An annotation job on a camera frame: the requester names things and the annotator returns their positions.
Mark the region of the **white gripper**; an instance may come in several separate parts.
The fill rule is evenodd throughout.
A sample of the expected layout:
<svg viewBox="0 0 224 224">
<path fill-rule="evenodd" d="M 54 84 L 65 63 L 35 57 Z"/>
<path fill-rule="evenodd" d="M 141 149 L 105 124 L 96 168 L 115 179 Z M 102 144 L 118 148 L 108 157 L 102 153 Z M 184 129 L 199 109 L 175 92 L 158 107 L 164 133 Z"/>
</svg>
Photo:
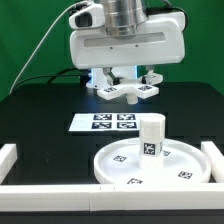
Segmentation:
<svg viewBox="0 0 224 224">
<path fill-rule="evenodd" d="M 136 35 L 110 37 L 103 27 L 77 29 L 70 36 L 72 62 L 79 69 L 103 68 L 110 86 L 120 84 L 111 67 L 147 65 L 141 82 L 156 85 L 163 76 L 153 65 L 179 63 L 185 56 L 184 27 L 184 13 L 172 12 L 151 15 Z"/>
</svg>

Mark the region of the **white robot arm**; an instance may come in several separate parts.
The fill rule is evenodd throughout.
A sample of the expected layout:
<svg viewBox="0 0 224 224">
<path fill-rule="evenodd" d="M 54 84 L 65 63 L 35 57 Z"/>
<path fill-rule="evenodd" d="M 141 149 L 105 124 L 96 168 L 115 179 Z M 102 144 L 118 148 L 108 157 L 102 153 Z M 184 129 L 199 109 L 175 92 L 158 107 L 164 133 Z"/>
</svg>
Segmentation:
<svg viewBox="0 0 224 224">
<path fill-rule="evenodd" d="M 132 67 L 178 63 L 185 56 L 185 12 L 145 0 L 87 0 L 69 17 L 74 66 L 90 69 L 99 89 L 134 78 Z"/>
</svg>

